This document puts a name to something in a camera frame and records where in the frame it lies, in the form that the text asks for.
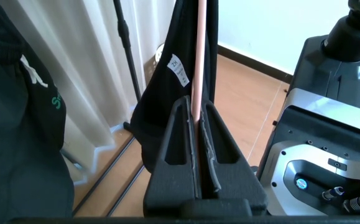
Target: tiled floor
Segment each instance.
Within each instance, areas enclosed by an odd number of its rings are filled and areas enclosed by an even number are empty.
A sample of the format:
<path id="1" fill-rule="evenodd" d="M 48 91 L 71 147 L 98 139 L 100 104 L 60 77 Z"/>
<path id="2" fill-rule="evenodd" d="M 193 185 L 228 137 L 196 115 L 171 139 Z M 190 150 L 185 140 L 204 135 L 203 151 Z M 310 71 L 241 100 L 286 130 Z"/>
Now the tiled floor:
<path id="1" fill-rule="evenodd" d="M 259 164 L 287 88 L 286 83 L 218 56 L 215 105 L 251 166 Z M 130 137 L 127 131 L 115 136 L 118 146 Z M 102 155 L 94 181 L 118 151 Z M 140 164 L 141 146 L 134 141 L 76 215 L 105 216 Z M 150 174 L 144 169 L 112 216 L 142 217 L 142 201 L 149 178 Z M 75 206 L 92 185 L 93 181 L 76 187 Z"/>

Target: tile grout line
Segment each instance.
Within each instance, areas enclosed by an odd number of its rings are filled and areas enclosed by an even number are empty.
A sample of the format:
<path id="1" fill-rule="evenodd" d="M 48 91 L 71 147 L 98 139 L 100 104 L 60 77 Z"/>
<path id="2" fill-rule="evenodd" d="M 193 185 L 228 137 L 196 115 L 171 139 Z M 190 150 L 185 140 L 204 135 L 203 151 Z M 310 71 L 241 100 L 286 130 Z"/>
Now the tile grout line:
<path id="1" fill-rule="evenodd" d="M 261 125 L 259 134 L 257 134 L 256 140 L 254 141 L 254 144 L 253 144 L 253 146 L 252 146 L 252 149 L 250 150 L 250 153 L 249 153 L 249 155 L 248 155 L 248 157 L 247 157 L 247 159 L 246 159 L 247 161 L 249 160 L 250 155 L 251 155 L 252 152 L 253 152 L 254 146 L 256 146 L 257 140 L 259 139 L 260 134 L 261 134 L 261 131 L 262 131 L 264 125 L 265 125 L 265 122 L 266 122 L 267 119 L 268 119 L 268 115 L 269 115 L 269 113 L 271 112 L 272 106 L 273 106 L 274 103 L 275 103 L 275 100 L 276 100 L 276 98 L 277 98 L 277 96 L 278 96 L 278 93 L 279 93 L 280 87 L 282 86 L 282 83 L 283 83 L 283 82 L 280 82 L 280 84 L 279 84 L 279 86 L 278 86 L 277 93 L 275 94 L 274 99 L 272 100 L 272 103 L 271 103 L 271 105 L 270 105 L 270 107 L 269 107 L 269 109 L 268 109 L 267 115 L 265 116 L 265 119 L 264 119 L 264 121 L 263 121 L 263 123 L 262 123 L 262 125 Z"/>

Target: white drawstring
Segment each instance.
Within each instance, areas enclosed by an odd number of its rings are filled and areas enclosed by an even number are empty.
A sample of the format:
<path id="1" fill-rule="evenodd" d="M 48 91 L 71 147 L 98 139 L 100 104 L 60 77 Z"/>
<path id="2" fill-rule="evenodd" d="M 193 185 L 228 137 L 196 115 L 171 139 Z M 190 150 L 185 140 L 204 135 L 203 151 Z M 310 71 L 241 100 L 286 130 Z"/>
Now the white drawstring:
<path id="1" fill-rule="evenodd" d="M 21 57 L 21 62 L 24 64 L 26 70 L 28 71 L 33 84 L 39 83 L 43 87 L 48 88 L 48 84 L 43 82 L 42 78 L 39 76 L 36 70 L 29 65 L 28 60 L 26 60 L 24 55 L 22 55 Z"/>

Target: pink rod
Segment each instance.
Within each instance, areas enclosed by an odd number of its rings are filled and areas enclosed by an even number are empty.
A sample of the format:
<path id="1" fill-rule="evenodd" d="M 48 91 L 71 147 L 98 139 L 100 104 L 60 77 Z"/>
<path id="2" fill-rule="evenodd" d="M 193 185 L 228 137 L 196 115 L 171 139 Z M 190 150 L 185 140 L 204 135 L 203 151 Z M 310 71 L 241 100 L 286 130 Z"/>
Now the pink rod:
<path id="1" fill-rule="evenodd" d="M 200 108 L 203 89 L 203 71 L 205 65 L 205 39 L 206 39 L 206 8 L 207 0 L 198 3 L 198 30 L 196 37 L 195 75 L 193 77 L 192 116 L 196 135 L 200 119 Z"/>

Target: green logo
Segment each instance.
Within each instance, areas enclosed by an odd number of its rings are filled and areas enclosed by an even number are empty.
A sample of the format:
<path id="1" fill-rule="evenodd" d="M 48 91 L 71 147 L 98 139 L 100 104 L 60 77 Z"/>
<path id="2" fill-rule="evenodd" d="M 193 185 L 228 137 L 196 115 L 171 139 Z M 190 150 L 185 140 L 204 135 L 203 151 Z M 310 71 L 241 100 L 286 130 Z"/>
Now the green logo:
<path id="1" fill-rule="evenodd" d="M 58 109 L 60 109 L 61 108 L 61 96 L 60 96 L 60 94 L 58 94 L 58 96 L 57 97 L 53 97 L 52 99 L 51 99 L 51 103 L 53 104 L 53 105 L 55 105 L 55 108 L 58 110 Z"/>

